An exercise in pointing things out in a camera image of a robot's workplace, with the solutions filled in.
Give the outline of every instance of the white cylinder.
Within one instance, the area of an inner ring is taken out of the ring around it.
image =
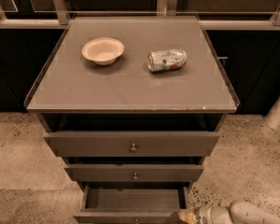
[[[280,125],[280,97],[273,105],[269,113],[264,117],[265,123],[272,129],[276,129]]]

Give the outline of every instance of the white bowl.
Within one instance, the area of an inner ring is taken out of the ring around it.
[[[113,63],[124,51],[124,46],[116,39],[102,37],[85,44],[83,56],[100,65]]]

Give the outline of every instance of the soda can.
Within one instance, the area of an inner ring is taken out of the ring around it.
[[[176,70],[187,61],[187,53],[182,49],[152,51],[148,54],[148,68],[151,72]]]

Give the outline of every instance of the terrazzo floor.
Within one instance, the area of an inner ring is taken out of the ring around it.
[[[35,115],[0,113],[0,224],[76,223],[82,192],[42,138]],[[189,204],[245,199],[280,217],[280,127],[262,116],[229,115]]]

